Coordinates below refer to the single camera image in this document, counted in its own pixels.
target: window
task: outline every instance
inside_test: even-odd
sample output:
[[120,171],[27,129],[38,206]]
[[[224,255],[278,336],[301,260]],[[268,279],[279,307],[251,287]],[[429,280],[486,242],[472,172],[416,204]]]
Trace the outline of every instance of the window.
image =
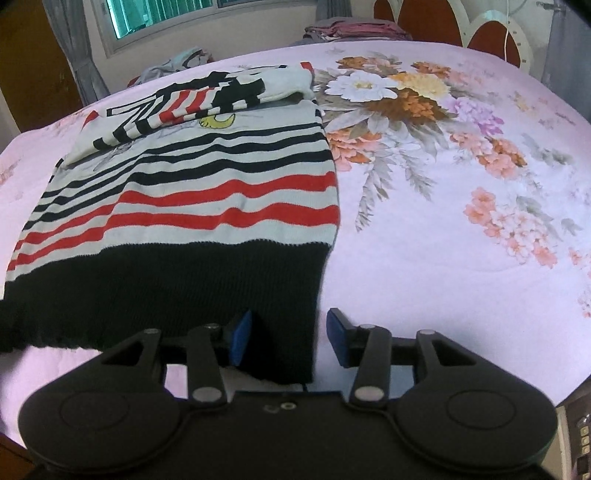
[[243,9],[316,0],[92,0],[107,55],[154,33],[184,22]]

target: curtain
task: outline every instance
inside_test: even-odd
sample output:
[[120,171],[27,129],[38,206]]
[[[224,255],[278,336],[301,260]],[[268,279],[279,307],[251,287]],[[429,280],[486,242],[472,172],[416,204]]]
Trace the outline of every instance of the curtain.
[[316,20],[332,17],[352,17],[351,0],[318,0]]
[[109,95],[105,81],[92,60],[82,0],[43,0],[43,7],[57,42],[72,66],[83,105]]
[[542,83],[591,121],[591,27],[555,0]]

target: bed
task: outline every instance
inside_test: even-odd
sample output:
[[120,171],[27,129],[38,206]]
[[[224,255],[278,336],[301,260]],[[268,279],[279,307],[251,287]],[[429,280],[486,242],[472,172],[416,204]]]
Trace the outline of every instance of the bed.
[[[213,71],[301,62],[314,67],[340,207],[309,389],[352,383],[324,328],[338,307],[354,324],[395,336],[438,330],[558,404],[591,370],[591,126],[532,77],[474,50],[358,41],[255,53],[116,93],[24,133],[0,155],[0,269],[93,109]],[[97,354],[29,347],[0,356],[7,436],[22,443],[17,415],[33,391]],[[230,391],[301,388],[223,374]],[[393,368],[391,395],[410,386],[410,369]],[[166,387],[187,396],[181,367],[170,368]]]

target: black ribbed hem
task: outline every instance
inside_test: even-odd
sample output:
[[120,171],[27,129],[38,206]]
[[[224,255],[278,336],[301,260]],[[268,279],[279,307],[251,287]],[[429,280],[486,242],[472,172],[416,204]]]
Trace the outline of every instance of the black ribbed hem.
[[256,317],[242,369],[283,384],[312,381],[326,244],[123,245],[19,276],[0,301],[0,351],[27,345],[104,350],[145,328],[183,336]]

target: knit garment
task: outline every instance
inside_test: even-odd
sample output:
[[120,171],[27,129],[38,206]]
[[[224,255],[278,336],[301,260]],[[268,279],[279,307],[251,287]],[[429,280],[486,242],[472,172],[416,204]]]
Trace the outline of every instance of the knit garment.
[[251,309],[242,368],[311,381],[335,167],[310,72],[253,72],[213,72],[89,117],[13,253],[0,351],[103,350]]

